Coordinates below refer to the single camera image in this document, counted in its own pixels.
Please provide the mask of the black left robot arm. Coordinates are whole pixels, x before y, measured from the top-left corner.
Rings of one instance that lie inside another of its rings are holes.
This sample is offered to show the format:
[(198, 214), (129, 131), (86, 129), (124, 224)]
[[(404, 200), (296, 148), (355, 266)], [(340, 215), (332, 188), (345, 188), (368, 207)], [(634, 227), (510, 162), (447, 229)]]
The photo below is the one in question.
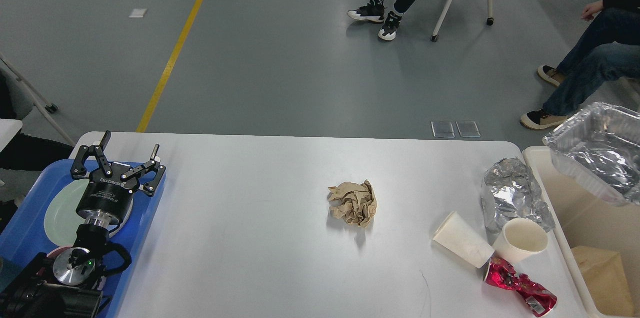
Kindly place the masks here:
[(114, 318), (163, 192), (166, 165), (105, 156), (111, 133), (48, 166), (1, 234), (3, 318)]

